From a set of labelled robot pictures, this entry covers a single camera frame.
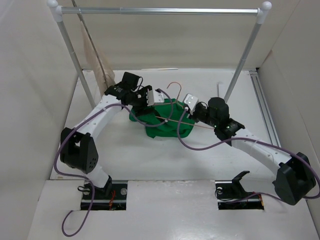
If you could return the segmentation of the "green t shirt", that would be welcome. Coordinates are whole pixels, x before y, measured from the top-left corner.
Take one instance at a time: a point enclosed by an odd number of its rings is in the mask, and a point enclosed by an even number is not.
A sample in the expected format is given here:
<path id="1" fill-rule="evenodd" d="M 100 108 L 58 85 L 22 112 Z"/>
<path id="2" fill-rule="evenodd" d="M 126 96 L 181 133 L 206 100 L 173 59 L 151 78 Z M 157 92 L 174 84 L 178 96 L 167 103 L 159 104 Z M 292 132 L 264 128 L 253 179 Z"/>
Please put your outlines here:
<path id="1" fill-rule="evenodd" d="M 163 138 L 176 138 L 178 121 L 183 114 L 183 107 L 180 101 L 175 98 L 172 100 L 173 105 L 170 105 L 170 100 L 165 99 L 164 104 L 154 106 L 154 112 L 148 115 L 136 117 L 133 108 L 131 109 L 132 114 L 129 115 L 129 120 L 135 122 L 136 119 L 154 127 L 145 127 L 145 132 L 148 137 L 163 137 Z"/>

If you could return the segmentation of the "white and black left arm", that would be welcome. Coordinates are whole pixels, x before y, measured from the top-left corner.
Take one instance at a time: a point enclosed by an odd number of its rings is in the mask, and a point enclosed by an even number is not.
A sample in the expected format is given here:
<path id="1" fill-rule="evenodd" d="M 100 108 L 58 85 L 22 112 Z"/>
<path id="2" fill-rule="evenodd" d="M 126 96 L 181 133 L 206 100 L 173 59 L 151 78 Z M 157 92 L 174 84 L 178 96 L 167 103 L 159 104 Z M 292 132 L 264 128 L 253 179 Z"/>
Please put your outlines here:
<path id="1" fill-rule="evenodd" d="M 112 178 L 98 163 L 96 140 L 101 131 L 124 106 L 144 109 L 152 86 L 138 89 L 141 77 L 125 72 L 119 83 L 113 83 L 102 95 L 101 101 L 87 117 L 73 128 L 64 128 L 60 142 L 60 161 L 72 169 L 81 171 L 92 182 L 94 192 L 100 198 L 107 198 L 112 191 Z"/>

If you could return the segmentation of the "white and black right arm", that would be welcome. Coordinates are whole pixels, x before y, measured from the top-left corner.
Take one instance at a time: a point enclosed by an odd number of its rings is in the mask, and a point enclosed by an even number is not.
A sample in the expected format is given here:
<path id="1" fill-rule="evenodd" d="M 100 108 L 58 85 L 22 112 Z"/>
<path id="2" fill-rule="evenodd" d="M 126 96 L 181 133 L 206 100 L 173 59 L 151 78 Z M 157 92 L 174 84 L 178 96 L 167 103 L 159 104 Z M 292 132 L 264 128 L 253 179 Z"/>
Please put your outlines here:
<path id="1" fill-rule="evenodd" d="M 190 119 L 213 127 L 222 143 L 243 151 L 267 167 L 275 175 L 274 191 L 283 202 L 292 206 L 297 204 L 320 183 L 306 155 L 294 154 L 259 140 L 243 124 L 230 117 L 229 106 L 223 98 L 212 97 L 207 104 L 202 104 L 189 93 L 183 103 Z"/>

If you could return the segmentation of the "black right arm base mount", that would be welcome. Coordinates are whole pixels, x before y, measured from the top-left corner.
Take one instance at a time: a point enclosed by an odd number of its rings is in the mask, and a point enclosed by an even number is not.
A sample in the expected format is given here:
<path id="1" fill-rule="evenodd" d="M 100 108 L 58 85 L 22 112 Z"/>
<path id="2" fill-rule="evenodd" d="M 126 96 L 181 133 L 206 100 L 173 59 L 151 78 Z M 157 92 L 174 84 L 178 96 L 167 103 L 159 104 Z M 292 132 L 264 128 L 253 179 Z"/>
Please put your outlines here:
<path id="1" fill-rule="evenodd" d="M 214 195 L 217 198 L 218 210 L 264 210 L 260 195 L 246 191 L 241 185 L 241 179 L 250 173 L 242 171 L 231 180 L 216 180 Z"/>

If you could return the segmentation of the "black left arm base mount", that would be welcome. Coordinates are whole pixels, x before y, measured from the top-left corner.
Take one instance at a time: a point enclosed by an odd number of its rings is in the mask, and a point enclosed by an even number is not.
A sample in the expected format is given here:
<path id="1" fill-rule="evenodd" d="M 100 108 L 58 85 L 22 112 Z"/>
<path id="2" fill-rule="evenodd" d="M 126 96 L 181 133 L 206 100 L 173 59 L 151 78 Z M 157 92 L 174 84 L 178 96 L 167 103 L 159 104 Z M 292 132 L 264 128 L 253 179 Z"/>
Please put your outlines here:
<path id="1" fill-rule="evenodd" d="M 83 186 L 78 186 L 77 190 L 82 193 L 80 209 L 88 210 L 92 199 L 92 187 L 85 182 Z M 112 183 L 112 188 L 108 196 L 95 190 L 92 211 L 125 211 L 127 208 L 128 181 L 116 180 Z"/>

